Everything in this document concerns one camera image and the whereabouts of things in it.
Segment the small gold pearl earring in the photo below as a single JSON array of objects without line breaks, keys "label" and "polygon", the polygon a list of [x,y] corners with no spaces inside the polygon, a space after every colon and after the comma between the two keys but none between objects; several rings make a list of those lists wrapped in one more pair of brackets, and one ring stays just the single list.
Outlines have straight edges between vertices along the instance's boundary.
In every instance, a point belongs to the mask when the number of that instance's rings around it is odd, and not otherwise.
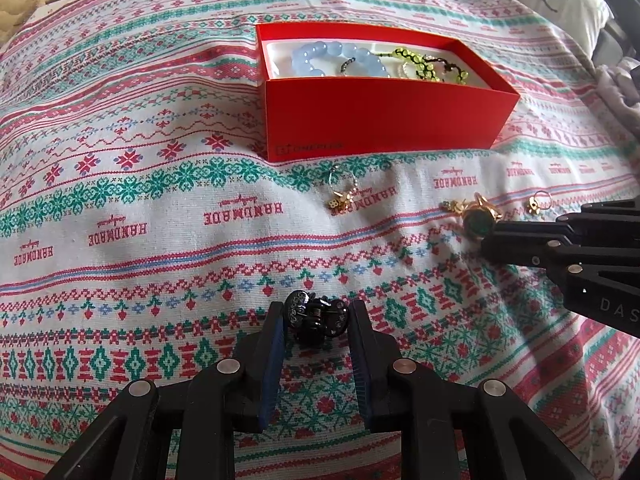
[{"label": "small gold pearl earring", "polygon": [[465,209],[468,208],[468,202],[466,200],[443,200],[439,204],[439,207],[442,208],[443,211],[461,216],[465,212]]}]

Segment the gold knot earring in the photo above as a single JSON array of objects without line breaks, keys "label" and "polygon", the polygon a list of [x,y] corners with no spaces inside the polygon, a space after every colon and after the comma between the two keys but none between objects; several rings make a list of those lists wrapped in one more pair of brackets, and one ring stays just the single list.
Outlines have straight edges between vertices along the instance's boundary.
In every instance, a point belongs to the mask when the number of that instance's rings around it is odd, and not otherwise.
[{"label": "gold knot earring", "polygon": [[552,196],[545,190],[538,190],[532,196],[529,196],[527,200],[527,211],[536,216],[543,211],[547,211],[552,207]]}]

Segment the gold dice charm hoop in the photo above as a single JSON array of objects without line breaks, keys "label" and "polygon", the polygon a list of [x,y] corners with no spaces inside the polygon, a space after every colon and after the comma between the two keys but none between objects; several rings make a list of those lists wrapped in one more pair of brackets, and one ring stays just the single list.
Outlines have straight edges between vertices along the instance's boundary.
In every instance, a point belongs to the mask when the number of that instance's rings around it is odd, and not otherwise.
[{"label": "gold dice charm hoop", "polygon": [[355,174],[344,164],[335,164],[328,175],[331,197],[328,207],[333,212],[344,212],[352,204],[358,191],[358,180]]}]

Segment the red jewelry box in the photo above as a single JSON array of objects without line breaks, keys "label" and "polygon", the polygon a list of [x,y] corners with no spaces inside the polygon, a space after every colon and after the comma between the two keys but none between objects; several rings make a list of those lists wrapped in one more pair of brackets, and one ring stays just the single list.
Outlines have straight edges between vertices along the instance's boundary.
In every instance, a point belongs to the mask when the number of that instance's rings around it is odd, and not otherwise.
[{"label": "red jewelry box", "polygon": [[[270,162],[370,153],[487,150],[520,96],[462,41],[393,28],[340,22],[261,24],[256,28],[262,69],[266,157]],[[389,54],[405,47],[446,58],[468,73],[465,84],[399,76],[388,60],[372,77],[344,58],[318,58],[319,75],[302,76],[292,53],[306,44],[352,44]]]}]

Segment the patterned handmade bedspread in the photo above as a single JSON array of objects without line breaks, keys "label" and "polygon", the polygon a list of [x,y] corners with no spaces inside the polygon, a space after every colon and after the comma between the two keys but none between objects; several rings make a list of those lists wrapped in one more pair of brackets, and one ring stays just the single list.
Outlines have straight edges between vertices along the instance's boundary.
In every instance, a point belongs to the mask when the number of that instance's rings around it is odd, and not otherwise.
[{"label": "patterned handmade bedspread", "polygon": [[[258,24],[457,37],[520,99],[488,151],[267,162]],[[1,474],[39,479],[135,379],[188,379],[293,289],[357,297],[443,378],[504,380],[599,479],[639,447],[639,343],[480,260],[445,200],[510,218],[639,191],[582,51],[515,0],[78,0],[1,57]]]}]

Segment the gold ring green stone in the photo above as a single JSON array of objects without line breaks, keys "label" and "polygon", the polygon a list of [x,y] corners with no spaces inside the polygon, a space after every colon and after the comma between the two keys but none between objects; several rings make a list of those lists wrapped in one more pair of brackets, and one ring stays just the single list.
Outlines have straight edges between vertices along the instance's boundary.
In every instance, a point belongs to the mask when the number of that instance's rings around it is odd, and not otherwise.
[{"label": "gold ring green stone", "polygon": [[474,198],[464,205],[461,216],[465,233],[474,240],[481,240],[494,232],[502,217],[502,212],[480,193],[475,193]]}]

